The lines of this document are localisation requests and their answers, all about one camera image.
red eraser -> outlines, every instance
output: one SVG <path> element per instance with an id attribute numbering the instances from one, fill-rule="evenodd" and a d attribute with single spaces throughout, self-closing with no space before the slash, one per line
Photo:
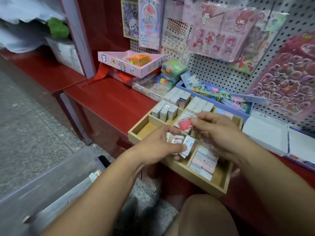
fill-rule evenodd
<path id="1" fill-rule="evenodd" d="M 189 128 L 192 128 L 191 118 L 187 118 L 187 119 L 184 119 L 182 121 L 179 121 L 178 125 L 179 125 L 179 129 L 181 131 L 185 131 L 185 130 L 187 130 Z"/>

fingernail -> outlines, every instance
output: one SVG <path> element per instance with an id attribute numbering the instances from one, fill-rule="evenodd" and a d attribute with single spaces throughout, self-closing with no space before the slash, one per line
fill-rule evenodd
<path id="1" fill-rule="evenodd" d="M 192 118 L 191 118 L 191 123 L 192 124 L 197 124 L 197 116 L 194 115 Z"/>

speckled tile floor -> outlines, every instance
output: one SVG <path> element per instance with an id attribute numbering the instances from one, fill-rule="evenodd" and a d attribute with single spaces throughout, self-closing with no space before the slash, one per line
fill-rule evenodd
<path id="1" fill-rule="evenodd" d="M 61 125 L 38 102 L 24 93 L 0 70 L 0 198 L 44 172 L 85 144 Z M 114 159 L 92 144 L 93 150 Z M 137 179 L 132 195 L 139 201 L 139 214 L 156 203 L 157 195 Z M 158 216 L 165 231 L 178 213 L 159 200 Z"/>

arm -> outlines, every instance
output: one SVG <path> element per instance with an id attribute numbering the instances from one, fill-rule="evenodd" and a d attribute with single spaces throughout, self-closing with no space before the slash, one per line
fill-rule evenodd
<path id="1" fill-rule="evenodd" d="M 283 232 L 314 235 L 315 190 L 222 115 L 197 114 L 191 121 L 218 154 L 241 169 Z"/>
<path id="2" fill-rule="evenodd" d="M 42 236 L 110 235 L 136 177 L 146 164 L 185 151 L 184 144 L 166 143 L 166 133 L 179 129 L 163 126 L 118 157 Z"/>

green leaf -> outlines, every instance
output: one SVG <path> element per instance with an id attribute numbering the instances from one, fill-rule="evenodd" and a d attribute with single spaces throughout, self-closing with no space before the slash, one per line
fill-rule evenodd
<path id="1" fill-rule="evenodd" d="M 70 31 L 69 28 L 59 19 L 57 18 L 51 18 L 48 21 L 48 26 L 50 29 L 50 33 L 54 38 L 67 38 Z"/>

